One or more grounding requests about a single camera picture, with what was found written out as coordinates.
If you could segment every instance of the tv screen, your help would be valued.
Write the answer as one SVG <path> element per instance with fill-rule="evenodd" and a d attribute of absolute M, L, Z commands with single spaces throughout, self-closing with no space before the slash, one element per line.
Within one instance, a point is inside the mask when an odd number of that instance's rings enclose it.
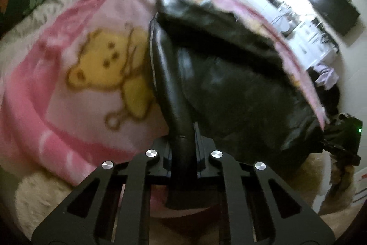
<path fill-rule="evenodd" d="M 347 0 L 309 0 L 313 8 L 337 32 L 345 35 L 356 24 L 360 13 Z"/>

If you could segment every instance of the silver screw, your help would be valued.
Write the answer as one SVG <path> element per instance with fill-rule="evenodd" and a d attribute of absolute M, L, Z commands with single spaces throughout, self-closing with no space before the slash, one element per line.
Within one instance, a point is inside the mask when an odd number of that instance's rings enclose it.
<path fill-rule="evenodd" d="M 215 151 L 212 151 L 211 155 L 214 158 L 220 158 L 223 156 L 223 153 L 221 151 L 215 150 Z"/>
<path fill-rule="evenodd" d="M 158 154 L 158 152 L 156 151 L 156 150 L 147 150 L 146 152 L 145 152 L 145 155 L 147 156 L 147 157 L 155 157 L 156 155 Z"/>
<path fill-rule="evenodd" d="M 263 162 L 256 162 L 255 163 L 255 167 L 256 167 L 256 169 L 258 169 L 258 170 L 264 170 L 267 166 L 265 165 L 265 163 L 263 163 Z"/>
<path fill-rule="evenodd" d="M 113 162 L 112 161 L 106 161 L 102 164 L 102 168 L 103 169 L 110 169 L 113 167 Z"/>

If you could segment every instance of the black leather garment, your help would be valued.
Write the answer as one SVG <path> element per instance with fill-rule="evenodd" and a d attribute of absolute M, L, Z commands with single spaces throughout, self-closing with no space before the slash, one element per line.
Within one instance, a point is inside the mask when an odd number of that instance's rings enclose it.
<path fill-rule="evenodd" d="M 196 175 L 194 121 L 218 149 L 280 173 L 322 151 L 317 117 L 284 73 L 270 39 L 210 2 L 157 0 L 157 10 L 150 60 L 178 185 Z"/>

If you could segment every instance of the teddy bear print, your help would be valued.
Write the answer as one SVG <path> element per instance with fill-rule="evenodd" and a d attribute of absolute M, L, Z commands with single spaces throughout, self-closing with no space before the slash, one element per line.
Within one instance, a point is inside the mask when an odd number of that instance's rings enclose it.
<path fill-rule="evenodd" d="M 154 101 L 142 74 L 147 48 L 148 34 L 140 27 L 130 27 L 127 33 L 100 28 L 88 35 L 78 62 L 67 73 L 67 86 L 74 91 L 120 90 L 124 107 L 106 115 L 110 130 L 118 130 L 128 117 L 144 119 Z"/>

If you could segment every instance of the pink blanket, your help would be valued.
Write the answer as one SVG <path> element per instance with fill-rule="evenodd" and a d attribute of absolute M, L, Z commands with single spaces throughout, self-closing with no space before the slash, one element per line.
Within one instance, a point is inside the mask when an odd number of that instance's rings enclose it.
<path fill-rule="evenodd" d="M 322 127 L 312 82 L 273 27 L 237 0 L 212 0 L 274 40 L 284 70 Z M 41 165 L 77 185 L 106 160 L 122 163 L 168 132 L 141 74 L 155 0 L 80 0 L 3 78 L 0 157 L 12 172 Z"/>

